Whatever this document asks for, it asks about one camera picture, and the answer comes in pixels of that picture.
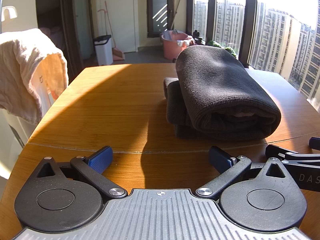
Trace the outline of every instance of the ribbed knit fabric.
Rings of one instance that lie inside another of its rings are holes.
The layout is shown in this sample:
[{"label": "ribbed knit fabric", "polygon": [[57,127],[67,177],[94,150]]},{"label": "ribbed knit fabric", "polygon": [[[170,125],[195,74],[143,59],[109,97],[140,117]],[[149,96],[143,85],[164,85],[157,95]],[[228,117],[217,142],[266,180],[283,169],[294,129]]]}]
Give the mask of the ribbed knit fabric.
[{"label": "ribbed knit fabric", "polygon": [[178,78],[164,79],[167,121],[178,137],[262,139],[281,120],[279,108],[224,49],[191,46],[176,61]]}]

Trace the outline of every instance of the table top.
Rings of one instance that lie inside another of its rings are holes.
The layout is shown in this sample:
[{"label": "table top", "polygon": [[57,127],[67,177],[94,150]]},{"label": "table top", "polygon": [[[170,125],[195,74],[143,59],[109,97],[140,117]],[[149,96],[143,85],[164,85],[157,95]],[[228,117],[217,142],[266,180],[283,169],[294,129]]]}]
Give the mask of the table top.
[{"label": "table top", "polygon": [[[266,160],[268,143],[317,152],[309,149],[308,141],[311,136],[320,137],[318,112],[277,73],[247,71],[278,105],[282,119],[277,130],[263,140],[233,142],[175,137],[166,121],[163,93],[163,79],[176,77],[174,64],[84,69],[44,116],[12,170],[0,202],[0,239],[11,239],[21,230],[14,200],[45,156],[66,162],[110,145],[114,160],[103,175],[130,192],[132,188],[195,190],[218,175],[208,163],[212,145],[255,162]],[[320,193],[303,193],[308,211],[300,229],[320,239]]]}]

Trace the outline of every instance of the metal screw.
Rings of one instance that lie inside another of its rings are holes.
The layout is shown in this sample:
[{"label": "metal screw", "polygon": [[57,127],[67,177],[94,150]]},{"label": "metal screw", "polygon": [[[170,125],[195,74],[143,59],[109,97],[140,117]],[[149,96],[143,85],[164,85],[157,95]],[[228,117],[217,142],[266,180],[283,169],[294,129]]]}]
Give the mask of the metal screw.
[{"label": "metal screw", "polygon": [[121,196],[124,194],[124,189],[119,188],[119,187],[115,187],[115,188],[112,188],[111,190],[109,190],[109,194],[113,195],[113,196]]},{"label": "metal screw", "polygon": [[213,193],[212,189],[207,187],[201,187],[197,189],[197,193],[201,196],[209,196]]}]

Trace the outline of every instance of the crosshair symbol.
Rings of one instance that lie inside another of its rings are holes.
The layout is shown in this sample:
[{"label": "crosshair symbol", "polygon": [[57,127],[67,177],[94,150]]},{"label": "crosshair symbol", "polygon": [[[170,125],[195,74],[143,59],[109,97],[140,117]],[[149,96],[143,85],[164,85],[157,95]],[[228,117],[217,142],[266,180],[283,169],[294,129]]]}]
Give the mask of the crosshair symbol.
[{"label": "crosshair symbol", "polygon": [[164,193],[163,191],[159,191],[159,192],[157,192],[157,195],[159,195],[159,196],[164,196],[166,193]]}]

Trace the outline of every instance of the beige cloth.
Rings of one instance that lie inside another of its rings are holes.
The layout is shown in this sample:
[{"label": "beige cloth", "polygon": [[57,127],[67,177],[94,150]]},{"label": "beige cloth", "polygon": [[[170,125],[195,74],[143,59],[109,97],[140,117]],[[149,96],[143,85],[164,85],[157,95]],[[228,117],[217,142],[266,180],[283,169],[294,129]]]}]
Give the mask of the beige cloth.
[{"label": "beige cloth", "polygon": [[62,51],[39,29],[0,34],[0,108],[36,125],[45,114],[31,83],[40,63],[47,88],[57,98],[68,86]]}]

